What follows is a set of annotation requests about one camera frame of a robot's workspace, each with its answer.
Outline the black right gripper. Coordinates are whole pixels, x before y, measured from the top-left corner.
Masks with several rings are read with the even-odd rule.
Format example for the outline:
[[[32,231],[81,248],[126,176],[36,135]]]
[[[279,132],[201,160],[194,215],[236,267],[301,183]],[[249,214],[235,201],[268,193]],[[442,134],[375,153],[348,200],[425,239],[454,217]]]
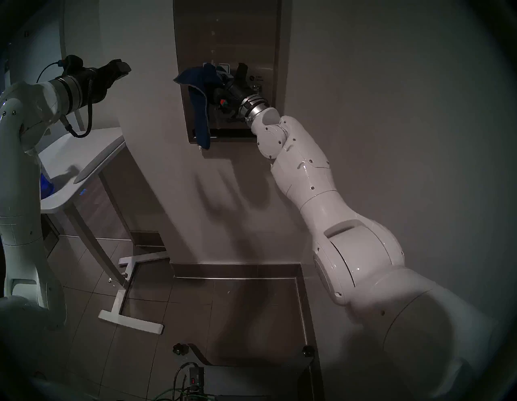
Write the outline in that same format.
[[[247,86],[248,65],[238,63],[236,81],[218,84],[214,87],[214,106],[224,114],[233,113],[234,117],[249,116],[251,89]]]

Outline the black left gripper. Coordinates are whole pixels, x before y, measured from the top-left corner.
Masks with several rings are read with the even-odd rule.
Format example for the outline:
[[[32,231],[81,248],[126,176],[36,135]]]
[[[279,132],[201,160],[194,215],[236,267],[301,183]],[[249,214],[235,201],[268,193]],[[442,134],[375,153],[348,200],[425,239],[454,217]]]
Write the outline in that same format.
[[[113,59],[108,63],[110,77],[106,78],[107,65],[102,67],[83,67],[83,106],[104,100],[108,89],[118,79],[128,75],[131,67],[121,59]]]

